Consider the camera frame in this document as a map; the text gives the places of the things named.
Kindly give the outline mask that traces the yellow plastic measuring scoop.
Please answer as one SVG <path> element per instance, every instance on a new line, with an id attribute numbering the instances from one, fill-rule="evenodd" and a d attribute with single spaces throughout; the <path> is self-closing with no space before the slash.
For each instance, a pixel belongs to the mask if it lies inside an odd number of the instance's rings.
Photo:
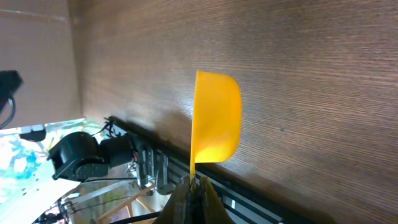
<path id="1" fill-rule="evenodd" d="M 235 79 L 197 71 L 193 97 L 190 181 L 196 164 L 227 161 L 236 152 L 241 131 L 242 101 Z"/>

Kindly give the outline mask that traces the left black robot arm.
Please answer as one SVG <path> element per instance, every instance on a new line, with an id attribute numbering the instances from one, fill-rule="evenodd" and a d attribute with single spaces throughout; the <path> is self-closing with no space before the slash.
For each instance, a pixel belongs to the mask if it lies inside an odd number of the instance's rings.
<path id="1" fill-rule="evenodd" d="M 114 167 L 141 162 L 145 154 L 130 134 L 112 132 L 115 120 L 109 119 L 101 129 L 108 138 L 97 141 L 93 134 L 74 132 L 59 140 L 49 150 L 48 160 L 55 169 L 54 180 L 85 182 L 91 177 L 104 177 Z"/>

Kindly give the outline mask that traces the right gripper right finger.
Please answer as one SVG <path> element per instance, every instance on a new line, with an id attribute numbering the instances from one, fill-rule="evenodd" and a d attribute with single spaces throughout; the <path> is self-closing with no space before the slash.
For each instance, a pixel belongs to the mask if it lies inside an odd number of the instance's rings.
<path id="1" fill-rule="evenodd" d="M 208 177 L 201 177 L 197 188 L 200 194 L 200 210 L 202 223 L 205 224 L 235 224 L 226 212 L 218 194 Z"/>

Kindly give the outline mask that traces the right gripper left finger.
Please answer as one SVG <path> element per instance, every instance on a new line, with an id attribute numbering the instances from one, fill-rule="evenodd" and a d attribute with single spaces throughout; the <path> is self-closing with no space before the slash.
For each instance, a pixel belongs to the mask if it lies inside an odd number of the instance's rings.
<path id="1" fill-rule="evenodd" d="M 190 214 L 190 176 L 182 177 L 171 194 L 164 209 L 153 224 L 188 224 Z"/>

